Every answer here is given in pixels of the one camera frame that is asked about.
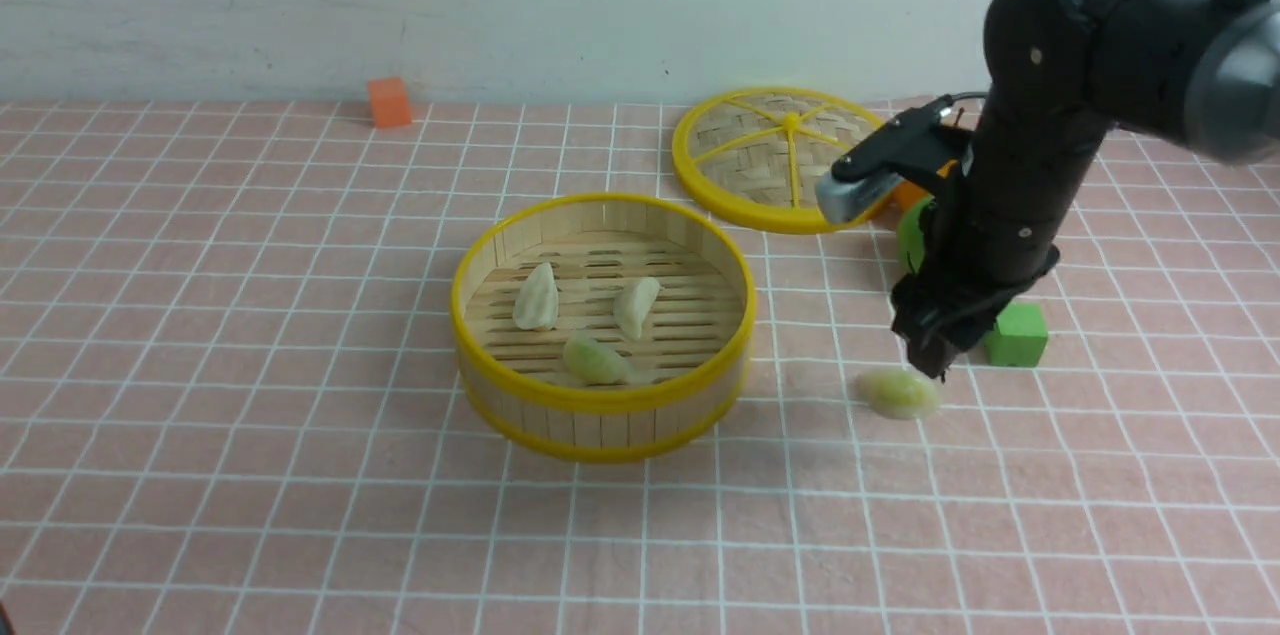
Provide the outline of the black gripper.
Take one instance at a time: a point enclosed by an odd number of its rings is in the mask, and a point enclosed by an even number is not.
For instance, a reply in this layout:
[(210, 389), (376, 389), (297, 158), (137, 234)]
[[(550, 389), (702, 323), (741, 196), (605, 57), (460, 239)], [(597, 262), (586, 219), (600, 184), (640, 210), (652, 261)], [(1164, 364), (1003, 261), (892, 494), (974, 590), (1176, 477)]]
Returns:
[(945, 383), (956, 361), (995, 328), (1000, 312), (1047, 277), (1059, 261), (1060, 252), (1051, 248), (1030, 279), (1004, 285), (946, 274), (938, 265), (924, 274), (908, 271), (890, 292), (891, 332), (906, 344), (908, 362), (916, 371)]

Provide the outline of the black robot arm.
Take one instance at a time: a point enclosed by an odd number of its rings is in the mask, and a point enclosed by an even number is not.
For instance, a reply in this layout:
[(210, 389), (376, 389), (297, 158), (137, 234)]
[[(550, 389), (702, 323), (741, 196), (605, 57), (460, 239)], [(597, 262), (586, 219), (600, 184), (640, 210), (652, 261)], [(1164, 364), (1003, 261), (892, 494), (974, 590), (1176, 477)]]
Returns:
[(1106, 134), (1228, 166), (1277, 155), (1275, 0), (993, 0), (972, 134), (897, 117), (887, 169), (934, 197), (925, 253), (892, 291), (909, 364), (943, 376), (1059, 261), (1055, 238)]

